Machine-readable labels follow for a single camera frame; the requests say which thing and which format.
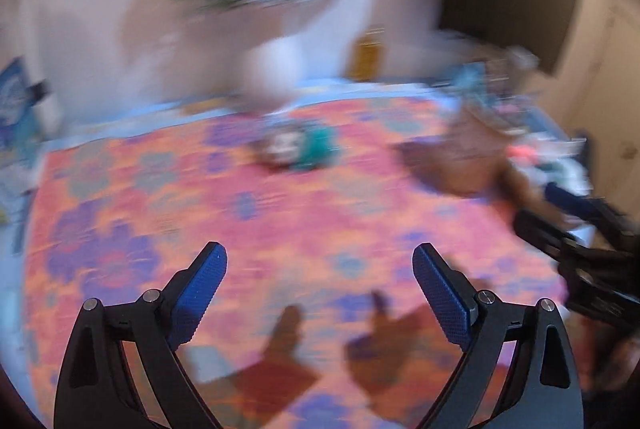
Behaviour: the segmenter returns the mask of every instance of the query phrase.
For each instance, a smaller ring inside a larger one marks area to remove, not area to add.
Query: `blue poster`
[[[20,58],[0,73],[0,167],[33,167],[42,141],[31,109],[29,81]]]

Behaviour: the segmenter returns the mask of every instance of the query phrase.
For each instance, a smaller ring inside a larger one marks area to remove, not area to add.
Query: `yellow liquid bottle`
[[[359,83],[372,82],[380,76],[384,54],[383,28],[370,28],[357,40],[347,78]]]

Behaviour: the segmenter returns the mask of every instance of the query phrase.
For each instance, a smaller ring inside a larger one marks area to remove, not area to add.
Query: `green object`
[[[293,169],[305,171],[329,165],[339,151],[334,142],[333,128],[307,124],[304,130],[305,145]]]

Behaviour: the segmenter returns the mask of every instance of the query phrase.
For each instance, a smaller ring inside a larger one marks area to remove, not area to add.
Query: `flower vase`
[[[291,26],[299,9],[277,5],[246,10],[253,18],[253,44],[238,61],[242,109],[259,115],[276,112],[296,99],[304,77],[302,49]]]

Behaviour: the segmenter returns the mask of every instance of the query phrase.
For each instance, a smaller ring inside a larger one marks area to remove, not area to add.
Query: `blue gripper pad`
[[[210,243],[189,269],[181,272],[187,273],[180,276],[186,276],[187,279],[184,279],[186,284],[171,310],[170,330],[166,338],[173,351],[181,344],[191,341],[202,316],[213,299],[213,295],[225,277],[225,247],[219,243]]]
[[[430,243],[414,251],[414,276],[447,340],[467,351],[471,326],[478,319],[476,289],[462,272],[449,268]]]
[[[545,187],[545,200],[565,213],[585,221],[598,214],[596,206],[590,199],[575,196],[554,183],[547,184]]]

